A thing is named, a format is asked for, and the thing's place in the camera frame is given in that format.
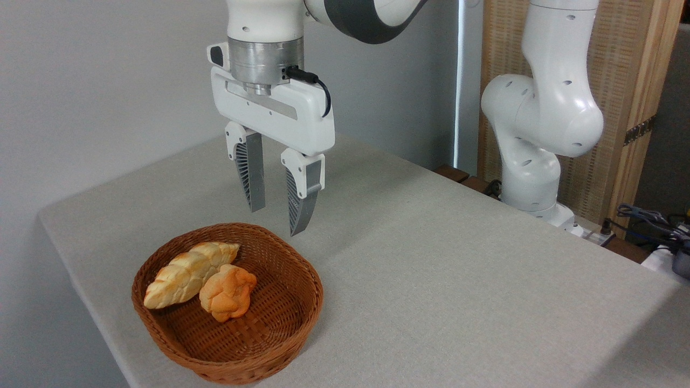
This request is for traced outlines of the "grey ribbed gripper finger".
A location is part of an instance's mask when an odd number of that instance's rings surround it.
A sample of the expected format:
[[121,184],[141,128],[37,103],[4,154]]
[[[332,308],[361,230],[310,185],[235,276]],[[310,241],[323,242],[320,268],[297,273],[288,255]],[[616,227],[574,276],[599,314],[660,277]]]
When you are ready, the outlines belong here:
[[230,121],[226,126],[226,145],[229,159],[235,162],[251,212],[263,209],[265,182],[262,135]]
[[325,187],[325,155],[308,157],[292,148],[281,153],[286,168],[290,235],[304,231]]

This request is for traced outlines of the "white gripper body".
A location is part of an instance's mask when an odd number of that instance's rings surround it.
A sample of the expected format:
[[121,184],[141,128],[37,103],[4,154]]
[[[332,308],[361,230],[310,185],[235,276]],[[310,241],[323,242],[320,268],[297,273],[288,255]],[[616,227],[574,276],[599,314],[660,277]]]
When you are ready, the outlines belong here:
[[335,143],[334,113],[325,91],[288,75],[303,68],[303,43],[222,42],[208,47],[219,113],[306,155]]

